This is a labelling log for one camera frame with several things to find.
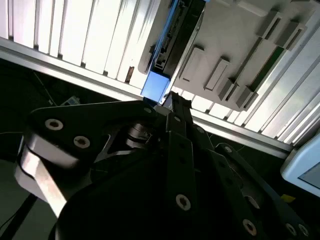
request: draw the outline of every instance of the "screw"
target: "screw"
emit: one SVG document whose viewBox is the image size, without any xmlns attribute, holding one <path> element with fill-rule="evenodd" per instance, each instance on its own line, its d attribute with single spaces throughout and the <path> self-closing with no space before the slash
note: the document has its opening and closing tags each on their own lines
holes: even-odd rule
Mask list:
<svg viewBox="0 0 320 240">
<path fill-rule="evenodd" d="M 232 150 L 231 150 L 231 148 L 230 148 L 230 147 L 225 146 L 225 147 L 224 147 L 224 149 L 225 149 L 228 153 L 232 153 Z"/>
<path fill-rule="evenodd" d="M 289 232 L 293 235 L 293 236 L 297 236 L 297 232 L 295 230 L 295 228 L 290 224 L 290 223 L 286 223 L 285 224 L 286 229 L 289 230 Z"/>
<path fill-rule="evenodd" d="M 248 219 L 243 219 L 242 224 L 244 226 L 244 229 L 252 236 L 257 235 L 257 229 L 256 226 Z"/>
<path fill-rule="evenodd" d="M 73 139 L 74 145 L 76 145 L 78 148 L 86 149 L 90 146 L 90 141 L 85 136 L 76 136 Z"/>
<path fill-rule="evenodd" d="M 150 114 L 152 111 L 150 108 L 145 107 L 143 110 L 145 110 L 148 114 Z"/>
<path fill-rule="evenodd" d="M 61 121 L 57 119 L 48 119 L 44 122 L 45 126 L 47 129 L 53 130 L 53 131 L 58 131 L 61 130 L 64 125 Z"/>
<path fill-rule="evenodd" d="M 302 224 L 299 224 L 298 226 L 299 226 L 299 228 L 300 228 L 300 231 L 303 233 L 303 235 L 305 235 L 306 237 L 308 237 L 308 236 L 309 236 L 309 231 L 306 229 L 306 227 L 303 226 Z"/>
<path fill-rule="evenodd" d="M 191 208 L 191 203 L 189 199 L 183 195 L 183 194 L 178 194 L 175 197 L 176 204 L 181 208 L 183 211 L 188 211 Z"/>
<path fill-rule="evenodd" d="M 199 127 L 199 126 L 197 126 L 196 129 L 197 129 L 200 133 L 202 133 L 202 134 L 205 132 L 205 130 L 203 130 L 203 129 L 202 129 L 201 127 Z"/>
</svg>

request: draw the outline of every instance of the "robotic arm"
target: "robotic arm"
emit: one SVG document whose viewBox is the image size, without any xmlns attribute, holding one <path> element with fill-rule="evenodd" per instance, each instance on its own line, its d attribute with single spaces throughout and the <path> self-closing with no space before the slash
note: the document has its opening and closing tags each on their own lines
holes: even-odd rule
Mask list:
<svg viewBox="0 0 320 240">
<path fill-rule="evenodd" d="M 40 108 L 15 177 L 57 217 L 51 239 L 313 239 L 229 145 L 213 147 L 191 102 Z"/>
</svg>

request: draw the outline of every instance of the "cable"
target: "cable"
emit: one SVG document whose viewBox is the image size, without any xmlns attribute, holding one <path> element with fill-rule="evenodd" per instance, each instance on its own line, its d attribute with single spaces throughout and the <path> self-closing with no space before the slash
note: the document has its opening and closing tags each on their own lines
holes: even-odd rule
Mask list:
<svg viewBox="0 0 320 240">
<path fill-rule="evenodd" d="M 26 219 L 33 205 L 35 204 L 37 197 L 32 193 L 23 201 L 22 205 L 13 214 L 13 219 L 6 227 L 3 234 L 0 236 L 0 240 L 13 239 L 16 232 L 19 230 L 21 224 Z"/>
<path fill-rule="evenodd" d="M 239 150 L 237 150 L 236 152 L 238 153 L 238 152 L 240 152 L 242 149 L 244 149 L 245 148 L 245 146 L 242 146 L 242 147 L 240 147 L 240 149 Z"/>
<path fill-rule="evenodd" d="M 22 131 L 4 131 L 4 132 L 0 132 L 0 135 L 2 134 L 22 134 Z"/>
<path fill-rule="evenodd" d="M 49 96 L 49 99 L 51 100 L 51 102 L 55 105 L 58 106 L 56 104 L 56 102 L 54 101 L 54 99 L 52 98 L 52 96 L 50 95 L 50 93 L 48 92 L 47 88 L 45 87 L 45 85 L 43 84 L 43 82 L 41 81 L 41 79 L 38 77 L 38 75 L 36 74 L 36 72 L 33 71 L 33 74 L 35 75 L 36 79 L 38 79 L 38 81 L 40 82 L 40 84 L 42 85 L 43 89 L 45 90 L 45 92 L 47 93 L 47 95 Z"/>
<path fill-rule="evenodd" d="M 17 214 L 17 212 L 18 210 L 0 226 L 0 230 Z"/>
</svg>

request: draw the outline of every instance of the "dark floor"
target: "dark floor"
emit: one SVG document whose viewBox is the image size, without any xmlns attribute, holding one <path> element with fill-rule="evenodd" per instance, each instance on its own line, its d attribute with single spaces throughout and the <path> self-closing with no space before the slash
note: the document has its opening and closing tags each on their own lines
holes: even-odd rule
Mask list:
<svg viewBox="0 0 320 240">
<path fill-rule="evenodd" d="M 71 96 L 79 98 L 81 104 L 112 102 L 114 99 L 70 84 L 43 73 L 36 73 L 43 82 L 57 105 L 62 104 Z M 29 112 L 37 108 L 50 107 L 49 97 L 28 68 L 0 59 L 0 159 L 14 162 L 19 148 L 25 120 Z M 219 143 L 230 144 L 242 157 L 262 176 L 278 194 L 288 194 L 297 199 L 294 201 L 298 212 L 308 218 L 312 210 L 303 201 L 318 201 L 313 195 L 286 183 L 280 175 L 280 167 L 284 160 L 258 150 L 243 146 L 228 139 L 212 135 L 214 146 Z"/>
</svg>

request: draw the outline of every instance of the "slot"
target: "slot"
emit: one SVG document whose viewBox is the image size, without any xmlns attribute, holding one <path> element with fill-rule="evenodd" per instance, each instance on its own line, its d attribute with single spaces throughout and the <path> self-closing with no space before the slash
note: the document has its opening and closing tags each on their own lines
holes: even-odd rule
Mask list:
<svg viewBox="0 0 320 240">
<path fill-rule="evenodd" d="M 268 40 L 268 39 L 270 38 L 271 34 L 272 34 L 273 31 L 276 29 L 276 27 L 277 27 L 277 25 L 279 24 L 280 20 L 281 20 L 281 18 L 278 17 L 278 18 L 274 21 L 272 27 L 270 28 L 269 32 L 267 33 L 267 35 L 265 36 L 264 39 Z"/>
<path fill-rule="evenodd" d="M 298 38 L 299 34 L 301 33 L 302 29 L 299 28 L 298 31 L 296 32 L 296 34 L 294 35 L 294 37 L 291 39 L 291 41 L 289 42 L 288 46 L 286 47 L 287 49 L 290 49 L 291 46 L 294 44 L 294 42 L 296 41 L 296 39 Z"/>
</svg>

